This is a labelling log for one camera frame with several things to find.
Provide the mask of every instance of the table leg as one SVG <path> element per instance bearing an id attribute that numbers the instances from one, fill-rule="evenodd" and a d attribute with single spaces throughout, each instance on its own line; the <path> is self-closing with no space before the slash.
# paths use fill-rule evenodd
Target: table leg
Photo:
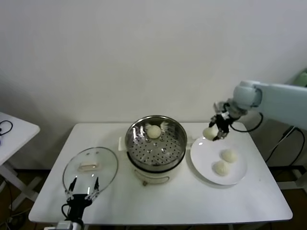
<path id="1" fill-rule="evenodd" d="M 10 170 L 15 176 L 17 176 L 17 172 L 14 171 L 14 169 L 12 168 L 12 166 L 9 163 L 5 162 L 4 164 L 5 164 L 5 166 L 7 167 L 8 170 Z M 5 185 L 6 185 L 6 183 L 3 181 L 2 184 L 0 185 L 0 193 L 4 189 Z"/>
<path id="2" fill-rule="evenodd" d="M 307 172 L 303 175 L 299 170 L 292 170 L 293 174 L 297 178 L 296 181 L 277 182 L 281 190 L 287 189 L 303 189 L 307 193 Z"/>
<path id="3" fill-rule="evenodd" d="M 33 191 L 32 189 L 38 185 L 38 183 L 41 181 L 41 178 L 34 178 L 34 180 L 29 184 L 29 186 L 27 186 L 15 175 L 16 172 L 12 172 L 11 170 L 12 169 L 7 167 L 6 165 L 0 166 L 0 174 L 22 192 L 13 201 L 13 207 L 10 206 L 10 208 L 14 211 L 26 198 L 29 198 L 32 201 L 36 200 L 38 193 Z"/>

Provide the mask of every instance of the pot handle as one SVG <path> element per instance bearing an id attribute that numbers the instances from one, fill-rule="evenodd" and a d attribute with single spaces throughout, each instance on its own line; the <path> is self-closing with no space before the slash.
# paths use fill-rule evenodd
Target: pot handle
<path id="1" fill-rule="evenodd" d="M 126 144 L 125 144 L 125 138 L 119 137 L 118 139 L 118 150 L 127 152 Z"/>

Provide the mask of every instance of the steamed bun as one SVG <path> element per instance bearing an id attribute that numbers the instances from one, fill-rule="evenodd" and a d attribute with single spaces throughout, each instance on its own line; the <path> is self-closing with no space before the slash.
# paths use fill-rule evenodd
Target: steamed bun
<path id="1" fill-rule="evenodd" d="M 159 126 L 149 126 L 146 133 L 149 138 L 157 139 L 161 135 L 161 129 Z"/>
<path id="2" fill-rule="evenodd" d="M 225 161 L 218 161 L 213 165 L 213 170 L 220 176 L 227 176 L 229 174 L 229 164 Z"/>
<path id="3" fill-rule="evenodd" d="M 225 149 L 222 151 L 221 157 L 224 161 L 234 163 L 237 161 L 237 154 L 233 149 Z"/>
<path id="4" fill-rule="evenodd" d="M 208 140 L 213 140 L 217 136 L 218 131 L 215 127 L 208 127 L 203 130 L 202 135 Z"/>

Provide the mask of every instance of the stainless steel steamer basket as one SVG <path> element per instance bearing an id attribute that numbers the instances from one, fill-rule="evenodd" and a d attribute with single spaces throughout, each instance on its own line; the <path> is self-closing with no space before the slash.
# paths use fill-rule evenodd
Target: stainless steel steamer basket
<path id="1" fill-rule="evenodd" d="M 157 139 L 147 136 L 150 125 L 161 128 Z M 183 159 L 187 134 L 181 124 L 174 119 L 152 115 L 133 123 L 126 133 L 127 155 L 137 168 L 149 173 L 163 173 L 175 168 Z"/>

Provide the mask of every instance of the floor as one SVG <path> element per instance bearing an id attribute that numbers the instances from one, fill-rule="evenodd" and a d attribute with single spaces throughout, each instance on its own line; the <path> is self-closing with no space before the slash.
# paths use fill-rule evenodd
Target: floor
<path id="1" fill-rule="evenodd" d="M 277 175 L 275 179 L 280 181 L 290 181 L 295 180 L 295 177 L 291 172 L 283 172 L 280 174 L 279 170 L 273 170 L 273 175 Z M 35 176 L 43 177 L 44 180 L 35 188 L 37 192 L 42 188 L 44 181 L 46 180 L 48 173 L 47 172 L 20 172 L 18 177 L 26 184 L 30 183 Z M 10 185 L 13 199 L 19 195 L 19 190 L 16 189 L 13 185 Z M 303 190 L 286 190 L 283 191 L 283 194 L 290 205 L 290 208 L 293 212 L 293 218 L 290 221 L 283 222 L 274 222 L 271 224 L 266 224 L 259 228 L 259 230 L 306 230 L 307 221 L 307 195 Z M 10 216 L 10 210 L 8 206 L 11 203 L 10 199 L 10 190 L 6 186 L 3 191 L 0 193 L 0 223 L 3 222 L 7 217 Z M 49 226 L 48 224 L 34 224 L 28 220 L 29 209 L 32 207 L 33 202 L 30 200 L 25 200 L 19 208 L 12 213 L 12 215 L 25 211 L 27 212 L 22 216 L 24 218 L 24 223 L 22 226 L 10 227 L 11 230 L 42 230 L 44 227 Z M 241 225 L 234 225 L 234 229 L 237 230 Z M 186 230 L 189 226 L 165 226 L 165 227 L 130 227 L 129 230 Z M 89 230 L 124 230 L 125 227 L 107 227 L 107 226 L 91 226 Z M 193 226 L 190 230 L 227 230 L 227 225 L 202 225 L 202 226 Z M 6 225 L 1 225 L 0 230 L 6 230 Z"/>

